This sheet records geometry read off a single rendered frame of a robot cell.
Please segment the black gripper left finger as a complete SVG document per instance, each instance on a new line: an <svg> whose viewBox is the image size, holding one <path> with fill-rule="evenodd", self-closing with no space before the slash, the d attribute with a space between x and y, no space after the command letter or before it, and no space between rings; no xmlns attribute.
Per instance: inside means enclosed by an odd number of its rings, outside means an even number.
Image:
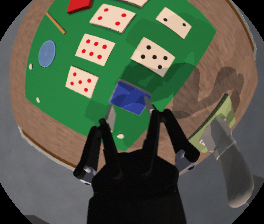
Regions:
<svg viewBox="0 0 264 224"><path fill-rule="evenodd" d="M92 178L97 174L102 140L108 176L113 180L119 180L123 175L116 156L118 151L111 133L113 132L115 117L116 113L113 105L110 105L105 118L98 121L100 126L93 126L89 131L80 162L73 172L73 175L86 185L90 185Z"/></svg>

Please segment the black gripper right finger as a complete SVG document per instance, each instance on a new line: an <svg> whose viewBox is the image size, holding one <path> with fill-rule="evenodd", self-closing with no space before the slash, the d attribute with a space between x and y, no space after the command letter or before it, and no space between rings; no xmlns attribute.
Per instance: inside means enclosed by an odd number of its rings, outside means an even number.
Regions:
<svg viewBox="0 0 264 224"><path fill-rule="evenodd" d="M160 123L164 123L170 137L174 152L175 165L179 175L186 170L194 168L199 156L199 150L194 147L186 138L182 128L170 109L159 112L151 104L147 96L144 97L146 109L150 116L149 127L146 139L144 139L140 157L138 158L136 171L139 176L150 175L154 159L154 152L158 155ZM153 106L152 106L153 105ZM165 119L166 118L166 119Z"/></svg>

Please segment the cream playing card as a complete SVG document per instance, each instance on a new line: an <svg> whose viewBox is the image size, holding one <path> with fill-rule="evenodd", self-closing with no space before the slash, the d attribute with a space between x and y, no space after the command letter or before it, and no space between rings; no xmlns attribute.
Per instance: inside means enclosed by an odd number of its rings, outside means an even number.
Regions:
<svg viewBox="0 0 264 224"><path fill-rule="evenodd" d="M182 39L186 37L192 27L185 20L166 7L161 11L155 20L174 31Z"/></svg>
<svg viewBox="0 0 264 224"><path fill-rule="evenodd" d="M165 49L149 39L144 38L133 55L132 60L144 65L163 77L174 58L175 57Z"/></svg>
<svg viewBox="0 0 264 224"><path fill-rule="evenodd" d="M92 17L90 23L101 25L122 33L135 14L136 13L119 7L103 4Z"/></svg>
<svg viewBox="0 0 264 224"><path fill-rule="evenodd" d="M91 98L98 78L95 75L71 66L65 87Z"/></svg>
<svg viewBox="0 0 264 224"><path fill-rule="evenodd" d="M136 4L138 6L143 6L143 4L147 1L147 0L124 0L133 4Z"/></svg>
<svg viewBox="0 0 264 224"><path fill-rule="evenodd" d="M104 66L116 43L84 34L75 56Z"/></svg>

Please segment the thin yellow rod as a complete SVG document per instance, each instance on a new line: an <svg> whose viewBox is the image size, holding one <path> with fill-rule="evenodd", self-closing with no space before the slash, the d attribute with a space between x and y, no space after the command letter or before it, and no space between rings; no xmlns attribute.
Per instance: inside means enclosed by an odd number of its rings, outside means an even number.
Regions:
<svg viewBox="0 0 264 224"><path fill-rule="evenodd" d="M46 15L51 19L51 21L58 27L58 29L63 33L66 34L65 30L54 20L54 18L46 12Z"/></svg>

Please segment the red card stack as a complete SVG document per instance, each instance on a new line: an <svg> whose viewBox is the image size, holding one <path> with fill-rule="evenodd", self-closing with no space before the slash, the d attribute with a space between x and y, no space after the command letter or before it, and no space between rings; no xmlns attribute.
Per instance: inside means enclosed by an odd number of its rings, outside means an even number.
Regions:
<svg viewBox="0 0 264 224"><path fill-rule="evenodd" d="M82 10L90 9L93 0L70 0L67 13L73 14Z"/></svg>

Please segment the green felt table cloth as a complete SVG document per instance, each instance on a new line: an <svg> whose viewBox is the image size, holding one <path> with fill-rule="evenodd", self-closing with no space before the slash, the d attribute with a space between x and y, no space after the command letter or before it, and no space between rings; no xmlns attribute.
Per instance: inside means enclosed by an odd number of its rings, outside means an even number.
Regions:
<svg viewBox="0 0 264 224"><path fill-rule="evenodd" d="M113 105L109 100L119 79L149 92L151 103L162 112L195 69L216 33L207 18L187 0L149 0L142 8L116 0L93 0L90 9L73 14L66 13L69 2L55 0L47 10L66 34L46 14L36 31L27 61L25 98L84 136L88 136L91 127L100 126L98 121L105 118ZM136 13L123 34L90 24L102 4ZM184 39L155 20L165 7L192 26ZM104 66L75 56L84 34L116 43ZM175 57L164 77L131 59L143 37ZM50 66L42 67L39 51L48 40L55 43L56 55ZM65 87L71 66L99 77L92 98ZM146 107L140 116L115 105L113 108L116 117L111 133L116 148L125 152L149 127L150 116ZM123 138L118 138L120 133Z"/></svg>

